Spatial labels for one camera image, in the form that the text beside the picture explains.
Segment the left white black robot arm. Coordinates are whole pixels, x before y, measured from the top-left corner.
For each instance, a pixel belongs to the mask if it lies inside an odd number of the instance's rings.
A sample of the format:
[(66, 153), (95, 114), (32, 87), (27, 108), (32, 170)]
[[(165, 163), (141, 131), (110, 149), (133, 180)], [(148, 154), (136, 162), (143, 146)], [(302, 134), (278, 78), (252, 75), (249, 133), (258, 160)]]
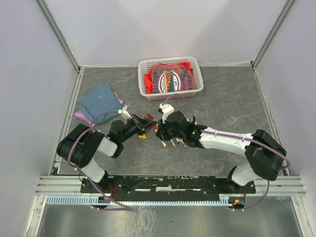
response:
[(113, 121), (108, 135), (81, 123), (58, 144), (56, 153), (90, 179), (93, 189), (103, 193), (109, 187), (108, 173), (98, 165), (95, 154), (117, 158), (126, 140), (134, 135), (146, 134), (156, 123), (154, 120), (131, 115), (127, 122)]

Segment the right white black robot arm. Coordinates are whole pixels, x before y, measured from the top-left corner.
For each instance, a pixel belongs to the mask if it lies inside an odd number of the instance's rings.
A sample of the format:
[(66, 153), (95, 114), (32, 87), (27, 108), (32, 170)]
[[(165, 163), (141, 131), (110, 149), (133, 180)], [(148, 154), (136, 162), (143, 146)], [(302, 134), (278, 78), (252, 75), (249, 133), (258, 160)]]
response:
[(233, 168), (226, 180), (231, 193), (257, 179), (275, 181), (286, 160), (286, 150), (266, 131), (237, 134), (215, 130), (189, 121), (180, 111), (159, 109), (156, 136), (162, 141), (182, 140), (191, 148), (217, 149), (246, 158), (246, 162)]

